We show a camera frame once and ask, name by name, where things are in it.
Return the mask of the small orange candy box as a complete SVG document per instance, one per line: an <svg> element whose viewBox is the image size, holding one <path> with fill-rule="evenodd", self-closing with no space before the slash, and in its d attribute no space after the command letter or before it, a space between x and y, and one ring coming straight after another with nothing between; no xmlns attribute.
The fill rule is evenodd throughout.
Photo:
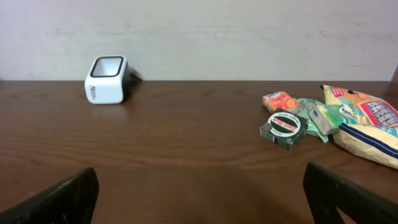
<svg viewBox="0 0 398 224"><path fill-rule="evenodd" d="M298 102L284 91L278 91L263 96L262 104L270 113L274 113L278 108L294 114L299 113Z"/></svg>

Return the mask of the small teal candy box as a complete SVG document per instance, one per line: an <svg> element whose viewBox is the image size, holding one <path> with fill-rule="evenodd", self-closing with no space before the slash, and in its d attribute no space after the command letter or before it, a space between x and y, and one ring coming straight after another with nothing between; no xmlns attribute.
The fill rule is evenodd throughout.
<svg viewBox="0 0 398 224"><path fill-rule="evenodd" d="M344 105L306 106L308 115L323 135L335 134L342 124L358 124L358 120Z"/></svg>

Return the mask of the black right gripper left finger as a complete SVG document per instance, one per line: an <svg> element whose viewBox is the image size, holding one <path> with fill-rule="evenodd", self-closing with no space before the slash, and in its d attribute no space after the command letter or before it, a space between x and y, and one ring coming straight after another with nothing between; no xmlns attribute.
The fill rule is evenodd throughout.
<svg viewBox="0 0 398 224"><path fill-rule="evenodd" d="M98 194L99 182L94 168L82 169L1 212L1 223L90 224Z"/></svg>

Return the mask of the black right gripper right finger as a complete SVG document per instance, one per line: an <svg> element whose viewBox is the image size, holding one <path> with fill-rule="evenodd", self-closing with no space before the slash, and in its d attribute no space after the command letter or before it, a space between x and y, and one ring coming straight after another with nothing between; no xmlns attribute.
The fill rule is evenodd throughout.
<svg viewBox="0 0 398 224"><path fill-rule="evenodd" d="M310 162L303 189L315 223L343 223L339 210L356 223L397 224L397 204Z"/></svg>

